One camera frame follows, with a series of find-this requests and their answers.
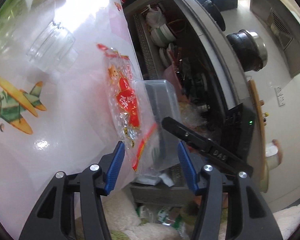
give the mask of plastic bag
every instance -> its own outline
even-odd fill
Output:
[[[146,15],[146,23],[151,27],[151,29],[159,28],[166,23],[166,18],[159,7],[157,7],[157,11],[152,9],[149,5],[148,8],[149,12]]]
[[[195,127],[207,124],[207,121],[200,116],[198,110],[193,105],[179,102],[179,109],[182,123],[186,127],[194,129]]]
[[[186,224],[180,215],[179,207],[143,204],[136,208],[142,223],[157,223],[175,228],[182,240],[189,240]]]
[[[158,172],[157,175],[139,175],[134,180],[136,183],[152,186],[159,184],[161,181],[168,187],[174,186],[173,180],[165,172]]]
[[[159,135],[145,86],[135,78],[128,56],[102,44],[97,47],[105,55],[109,107],[126,155],[138,174],[152,174],[152,152],[159,148]]]

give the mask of electrical outlet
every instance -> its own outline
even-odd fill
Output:
[[[279,106],[284,106],[285,105],[285,101],[284,101],[283,95],[282,96],[278,96],[277,100],[278,100]]]
[[[275,91],[275,94],[277,95],[277,97],[283,96],[283,91],[282,91],[282,88],[280,86],[279,87],[274,87],[274,91]]]

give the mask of cartoon airplane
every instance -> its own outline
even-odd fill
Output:
[[[32,134],[32,129],[20,114],[28,110],[35,117],[38,117],[36,109],[46,111],[45,106],[40,102],[42,81],[35,84],[30,93],[18,90],[11,83],[0,77],[0,119],[5,120],[18,130]],[[0,122],[0,130],[3,132],[4,124]]]

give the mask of white bowl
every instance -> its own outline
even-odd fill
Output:
[[[169,30],[169,28],[166,24],[160,26],[160,30],[163,33],[163,35],[167,38],[167,40],[169,40],[169,41],[175,41],[176,40],[175,36]]]
[[[161,47],[161,48],[165,48],[167,47],[159,38],[159,36],[157,35],[155,29],[153,29],[151,31],[151,39],[152,41],[154,42],[155,45],[157,45],[158,47]]]
[[[169,43],[168,47],[167,47],[167,56],[170,60],[170,62],[173,61],[173,58],[171,57],[170,53],[169,53],[169,50],[172,51],[172,53],[174,53],[174,44],[173,43]]]
[[[163,63],[163,65],[167,68],[170,66],[167,58],[166,58],[166,55],[165,55],[165,49],[164,48],[160,48],[159,49],[159,56],[160,56],[160,59]]]
[[[166,36],[164,36],[164,34],[162,33],[160,28],[156,28],[155,29],[155,33],[157,34],[157,36],[159,37],[159,39],[166,45],[165,47],[167,47],[167,45],[170,43],[170,40],[168,40],[166,38]]]

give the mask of kitchen utensil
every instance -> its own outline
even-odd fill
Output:
[[[167,46],[170,43],[170,40],[167,39],[166,36],[164,36],[164,34],[162,33],[162,31],[160,30],[160,28],[156,28],[155,32],[157,33],[157,36],[160,38],[160,40]]]
[[[168,61],[168,59],[167,59],[167,57],[166,57],[166,55],[165,55],[165,52],[166,52],[166,51],[165,51],[164,48],[160,48],[160,49],[159,49],[159,56],[160,56],[160,59],[161,59],[163,65],[167,68],[167,67],[170,66],[170,63],[169,63],[169,61]]]
[[[157,45],[158,47],[161,47],[161,48],[165,48],[166,45],[164,44],[164,42],[161,41],[161,39],[159,38],[157,32],[155,31],[155,29],[153,29],[151,31],[151,39],[153,41],[153,43],[155,45]]]
[[[170,31],[170,29],[166,24],[162,25],[160,27],[160,30],[163,33],[163,35],[167,38],[167,40],[169,40],[170,42],[176,40],[176,37],[173,35],[173,33]]]
[[[240,30],[237,33],[227,35],[232,48],[237,54],[245,72],[259,71],[268,61],[266,45],[255,32]]]
[[[168,28],[174,36],[177,36],[177,33],[181,33],[186,28],[186,21],[184,19],[174,20],[168,23]]]
[[[189,103],[189,99],[183,94],[182,92],[182,86],[180,84],[179,78],[177,77],[175,66],[172,63],[171,66],[169,66],[164,72],[163,72],[163,78],[168,80],[176,90],[176,95],[179,102],[186,102]]]
[[[169,43],[169,45],[167,47],[167,56],[168,56],[170,62],[172,62],[173,58],[171,57],[169,50],[171,50],[172,54],[174,54],[175,46],[173,43]]]
[[[207,10],[207,12],[219,25],[220,29],[224,32],[226,30],[226,24],[218,7],[214,4],[214,0],[206,0],[202,6]]]

